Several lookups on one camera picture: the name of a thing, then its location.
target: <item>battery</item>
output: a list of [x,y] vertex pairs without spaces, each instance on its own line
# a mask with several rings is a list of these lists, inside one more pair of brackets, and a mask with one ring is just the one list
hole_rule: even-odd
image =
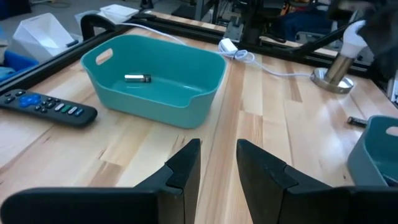
[[124,75],[126,82],[147,82],[151,81],[150,75]]

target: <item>black aluminum frame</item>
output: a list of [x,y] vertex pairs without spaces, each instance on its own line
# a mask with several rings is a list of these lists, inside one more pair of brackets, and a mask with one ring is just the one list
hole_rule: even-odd
[[[211,44],[218,44],[218,42],[224,36],[224,32],[222,31],[207,29],[204,27],[198,27],[190,24],[184,24],[168,19],[162,19],[156,16],[150,16],[148,14],[133,16],[126,22],[144,25],[159,30],[161,32],[166,32],[171,35],[178,35],[181,37],[208,42]],[[107,31],[97,36],[94,36],[93,28],[95,26],[105,27]],[[85,54],[93,47],[96,47],[97,45],[106,40],[109,40],[112,37],[121,35],[130,29],[134,29],[128,26],[109,27],[106,26],[106,24],[104,25],[103,20],[100,20],[100,23],[96,22],[96,20],[93,20],[90,21],[89,26],[87,24],[82,24],[82,27],[84,27],[82,33],[85,38],[83,43],[73,46],[70,50],[67,50],[66,52],[34,67],[33,69],[30,69],[29,71],[18,74],[15,77],[1,82],[0,94],[3,94],[15,88],[28,89],[45,80],[46,78],[56,74],[61,69],[69,66],[71,63],[76,62],[83,54]],[[239,49],[246,49],[250,52],[261,55],[275,57],[282,60],[288,60],[291,62],[302,63],[313,67],[328,68],[333,63],[335,57],[331,55],[316,53],[313,51],[322,48],[324,45],[330,43],[335,39],[341,38],[343,36],[345,27],[346,26],[332,32],[331,34],[328,34],[324,38],[314,43],[307,43],[301,47],[289,47],[286,45],[276,44],[267,41],[262,41],[261,45],[240,42],[236,43],[236,46]],[[368,68],[369,65],[366,63],[355,62],[348,70],[348,73],[363,78],[369,78],[369,75],[366,73]]]

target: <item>wooden table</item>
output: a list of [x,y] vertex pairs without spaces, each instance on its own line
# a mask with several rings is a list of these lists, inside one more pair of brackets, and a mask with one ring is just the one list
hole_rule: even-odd
[[[172,16],[168,19],[220,29]],[[130,33],[159,37],[142,29]],[[215,45],[184,39],[188,45]],[[278,72],[313,68],[257,55]],[[0,202],[22,189],[48,186],[132,187],[160,168],[192,138],[200,138],[201,182],[196,223],[251,223],[235,159],[245,138],[296,169],[332,186],[351,185],[346,160],[361,129],[347,117],[398,111],[370,80],[352,77],[348,95],[336,95],[309,78],[280,78],[259,67],[228,61],[228,70],[204,125],[180,129],[105,108],[80,62],[31,90],[98,110],[86,129],[74,129],[0,110]]]

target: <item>basket handle hole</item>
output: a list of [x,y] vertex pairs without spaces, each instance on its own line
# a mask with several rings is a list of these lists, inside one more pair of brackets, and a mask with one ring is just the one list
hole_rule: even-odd
[[386,133],[391,136],[398,137],[398,127],[395,126],[390,127],[389,129],[387,129]]
[[109,60],[113,56],[113,50],[109,48],[108,50],[105,50],[104,52],[100,53],[96,58],[95,58],[95,63],[97,65],[102,65],[105,63],[107,60]]

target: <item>metal base plate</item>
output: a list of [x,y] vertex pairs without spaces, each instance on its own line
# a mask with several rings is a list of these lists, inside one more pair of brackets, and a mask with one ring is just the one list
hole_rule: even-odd
[[332,85],[325,81],[325,75],[328,71],[327,68],[316,68],[311,74],[311,80],[319,87],[326,89],[332,93],[349,93],[354,87],[354,82],[349,78],[344,77],[338,85]]

